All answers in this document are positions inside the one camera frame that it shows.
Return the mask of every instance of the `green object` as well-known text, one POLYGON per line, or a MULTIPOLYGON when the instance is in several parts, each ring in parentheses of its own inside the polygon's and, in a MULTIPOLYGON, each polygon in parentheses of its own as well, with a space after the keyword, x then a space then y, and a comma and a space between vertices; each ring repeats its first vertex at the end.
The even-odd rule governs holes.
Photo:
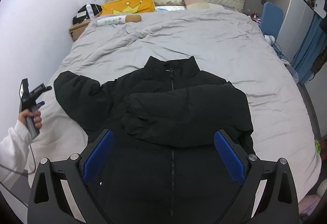
POLYGON ((320 143, 318 140, 315 140, 316 151, 318 154, 321 152, 320 143))

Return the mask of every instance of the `hand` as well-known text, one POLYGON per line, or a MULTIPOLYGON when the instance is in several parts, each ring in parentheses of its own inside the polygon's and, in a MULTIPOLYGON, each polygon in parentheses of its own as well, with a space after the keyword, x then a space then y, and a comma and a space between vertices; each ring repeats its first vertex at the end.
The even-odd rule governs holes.
POLYGON ((38 129, 42 128, 42 118, 41 118, 41 112, 39 110, 36 110, 35 113, 31 113, 29 110, 24 110, 18 115, 18 120, 20 120, 26 127, 26 117, 33 117, 34 116, 34 123, 35 127, 38 129))

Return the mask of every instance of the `jacket sleeve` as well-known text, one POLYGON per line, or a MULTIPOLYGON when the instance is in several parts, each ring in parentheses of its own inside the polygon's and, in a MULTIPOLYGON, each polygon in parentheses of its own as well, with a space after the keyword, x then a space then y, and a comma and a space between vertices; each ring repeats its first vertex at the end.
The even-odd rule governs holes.
MULTIPOLYGON (((17 120, 15 127, 9 128, 8 135, 0 142, 0 164, 17 172, 23 172, 32 142, 30 133, 23 123, 17 120)), ((10 189, 19 174, 0 167, 0 182, 10 189)))
POLYGON ((102 86, 97 80, 61 73, 54 81, 56 99, 70 118, 86 130, 95 131, 108 118, 114 103, 116 81, 102 86))
POLYGON ((125 97, 122 123, 139 139, 174 147, 213 144, 223 129, 247 153, 254 153, 246 95, 231 83, 201 85, 125 97))

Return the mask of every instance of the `yellow crown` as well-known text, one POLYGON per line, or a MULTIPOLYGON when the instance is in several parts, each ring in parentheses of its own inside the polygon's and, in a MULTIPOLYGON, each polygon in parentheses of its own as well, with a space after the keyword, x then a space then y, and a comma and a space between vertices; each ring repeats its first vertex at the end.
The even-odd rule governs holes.
POLYGON ((136 7, 134 7, 134 8, 132 8, 132 7, 129 6, 129 3, 130 2, 126 2, 127 8, 125 8, 123 11, 118 11, 118 10, 112 9, 112 13, 113 14, 120 14, 120 13, 132 13, 132 14, 135 14, 138 11, 138 9, 139 9, 139 7, 140 7, 140 5, 141 5, 142 2, 143 1, 141 0, 140 3, 136 7))

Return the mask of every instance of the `orange pillow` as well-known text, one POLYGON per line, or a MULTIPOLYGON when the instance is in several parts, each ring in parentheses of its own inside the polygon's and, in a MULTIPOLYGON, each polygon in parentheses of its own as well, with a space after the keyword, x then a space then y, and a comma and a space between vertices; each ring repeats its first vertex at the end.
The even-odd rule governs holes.
POLYGON ((153 0, 116 0, 102 6, 102 14, 154 12, 153 0))

